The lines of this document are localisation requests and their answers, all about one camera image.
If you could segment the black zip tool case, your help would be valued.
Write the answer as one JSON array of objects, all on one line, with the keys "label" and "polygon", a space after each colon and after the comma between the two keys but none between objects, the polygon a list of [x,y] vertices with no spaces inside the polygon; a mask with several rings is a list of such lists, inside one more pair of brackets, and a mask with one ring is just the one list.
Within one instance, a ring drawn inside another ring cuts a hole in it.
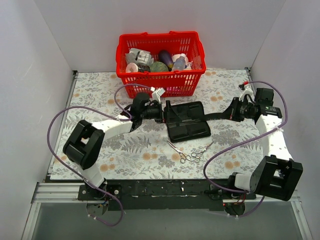
[{"label": "black zip tool case", "polygon": [[163,117],[172,143],[185,142],[211,136],[211,129],[205,120],[201,101],[172,105],[167,100]]}]

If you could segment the silver straight hair scissors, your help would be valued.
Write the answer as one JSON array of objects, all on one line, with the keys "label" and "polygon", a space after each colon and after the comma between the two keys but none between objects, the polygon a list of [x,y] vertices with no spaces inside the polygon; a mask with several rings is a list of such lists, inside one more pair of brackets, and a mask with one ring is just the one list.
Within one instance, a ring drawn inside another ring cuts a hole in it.
[{"label": "silver straight hair scissors", "polygon": [[202,150],[199,150],[199,151],[193,151],[191,153],[191,158],[193,159],[192,161],[194,163],[199,163],[200,160],[201,160],[201,157],[202,155],[211,147],[211,145],[213,144],[214,142],[212,141],[210,144],[208,144],[207,146],[205,146]]}]

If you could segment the silver thinning scissors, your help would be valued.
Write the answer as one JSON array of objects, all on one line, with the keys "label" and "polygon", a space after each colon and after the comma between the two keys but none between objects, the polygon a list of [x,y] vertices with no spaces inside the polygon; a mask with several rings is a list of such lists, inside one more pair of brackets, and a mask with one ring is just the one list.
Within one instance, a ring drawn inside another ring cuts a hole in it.
[{"label": "silver thinning scissors", "polygon": [[182,164],[186,163],[187,161],[191,161],[191,156],[188,154],[183,153],[179,148],[177,148],[173,143],[171,143],[170,141],[166,141],[178,154],[180,157],[180,162]]}]

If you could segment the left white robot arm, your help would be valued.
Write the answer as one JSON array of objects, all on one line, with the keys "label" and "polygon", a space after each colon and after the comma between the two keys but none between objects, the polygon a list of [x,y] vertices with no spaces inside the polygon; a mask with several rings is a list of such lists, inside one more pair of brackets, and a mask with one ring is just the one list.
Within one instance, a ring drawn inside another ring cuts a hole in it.
[{"label": "left white robot arm", "polygon": [[106,180],[96,164],[104,140],[133,132],[143,120],[163,122],[161,96],[163,88],[151,88],[152,94],[139,92],[115,119],[90,123],[81,120],[63,146],[63,153],[78,167],[87,191],[95,200],[106,196]]}]

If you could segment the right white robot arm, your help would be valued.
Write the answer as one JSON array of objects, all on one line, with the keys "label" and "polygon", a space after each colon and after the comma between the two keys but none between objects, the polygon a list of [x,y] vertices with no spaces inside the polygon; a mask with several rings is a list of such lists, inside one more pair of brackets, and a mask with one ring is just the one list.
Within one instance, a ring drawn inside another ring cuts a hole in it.
[{"label": "right white robot arm", "polygon": [[234,97],[224,112],[205,115],[205,120],[230,120],[242,122],[245,119],[254,121],[259,136],[243,141],[243,144],[261,140],[263,159],[252,174],[235,172],[231,182],[226,186],[209,182],[227,192],[232,199],[251,193],[282,201],[288,201],[301,178],[303,166],[293,160],[286,146],[283,126],[288,121],[288,113],[281,112],[273,105],[274,93],[278,93],[273,85],[268,88],[257,88],[253,92],[250,82],[239,85],[242,89],[240,97]]}]

